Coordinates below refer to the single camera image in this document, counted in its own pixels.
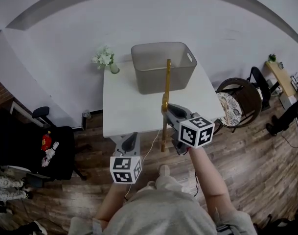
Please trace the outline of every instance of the table leg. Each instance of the table leg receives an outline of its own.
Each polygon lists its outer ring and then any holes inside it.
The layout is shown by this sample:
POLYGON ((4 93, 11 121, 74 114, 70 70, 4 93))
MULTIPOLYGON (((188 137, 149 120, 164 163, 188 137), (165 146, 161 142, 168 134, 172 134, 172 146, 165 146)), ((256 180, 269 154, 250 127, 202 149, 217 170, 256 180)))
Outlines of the table leg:
POLYGON ((110 136, 109 138, 112 139, 112 141, 114 143, 117 143, 118 141, 120 141, 122 139, 121 136, 110 136))
POLYGON ((279 86, 279 83, 276 82, 271 88, 270 88, 270 92, 271 94, 276 90, 276 88, 279 86))

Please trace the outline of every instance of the brown rod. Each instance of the brown rod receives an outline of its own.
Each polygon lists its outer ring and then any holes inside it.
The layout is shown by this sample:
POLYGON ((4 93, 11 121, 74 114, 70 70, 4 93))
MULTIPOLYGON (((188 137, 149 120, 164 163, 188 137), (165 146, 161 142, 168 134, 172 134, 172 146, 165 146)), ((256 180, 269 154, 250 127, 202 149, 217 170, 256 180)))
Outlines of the brown rod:
MULTIPOLYGON (((167 112, 167 108, 168 108, 169 85, 170 85, 170 66, 171 66, 171 61, 170 61, 170 59, 168 59, 167 60, 167 68, 166 68, 165 93, 163 94, 163 98, 162 98, 162 110, 163 110, 163 112, 167 112)), ((167 129, 167 122, 166 122, 166 119, 163 119, 163 133, 162 133, 161 152, 165 151, 166 129, 167 129)))

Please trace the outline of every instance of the forearm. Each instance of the forearm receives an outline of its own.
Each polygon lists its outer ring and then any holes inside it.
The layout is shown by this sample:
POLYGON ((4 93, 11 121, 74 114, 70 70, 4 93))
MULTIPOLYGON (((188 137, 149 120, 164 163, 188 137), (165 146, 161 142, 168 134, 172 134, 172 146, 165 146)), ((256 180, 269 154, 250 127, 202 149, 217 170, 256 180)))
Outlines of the forearm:
POLYGON ((216 210, 219 214, 234 211, 228 193, 228 188, 204 149, 191 148, 190 157, 197 173, 200 187, 206 199, 208 213, 213 216, 216 210))
POLYGON ((108 194, 99 207, 95 218, 109 222, 114 214, 123 206, 126 192, 127 185, 113 183, 108 194))

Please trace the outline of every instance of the gray t-shirt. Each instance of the gray t-shirt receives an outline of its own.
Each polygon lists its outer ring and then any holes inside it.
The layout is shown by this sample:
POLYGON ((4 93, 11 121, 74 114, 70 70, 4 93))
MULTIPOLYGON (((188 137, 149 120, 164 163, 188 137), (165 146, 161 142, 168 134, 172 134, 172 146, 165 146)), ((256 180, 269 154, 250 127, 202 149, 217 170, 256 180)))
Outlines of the gray t-shirt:
POLYGON ((241 211, 220 216, 215 223, 190 194, 170 190, 145 190, 133 196, 101 231, 93 220, 93 233, 80 220, 72 219, 69 235, 215 235, 228 225, 234 234, 255 235, 251 218, 241 211))

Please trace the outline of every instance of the chair armrest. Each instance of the chair armrest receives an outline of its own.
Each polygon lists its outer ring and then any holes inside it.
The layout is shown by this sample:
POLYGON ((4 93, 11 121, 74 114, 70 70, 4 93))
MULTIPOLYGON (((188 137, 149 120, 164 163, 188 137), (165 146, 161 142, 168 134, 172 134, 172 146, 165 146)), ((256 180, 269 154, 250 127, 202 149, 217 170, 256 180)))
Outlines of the chair armrest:
POLYGON ((47 106, 40 107, 38 109, 35 109, 32 113, 32 118, 41 118, 41 117, 46 117, 49 115, 50 108, 47 106))

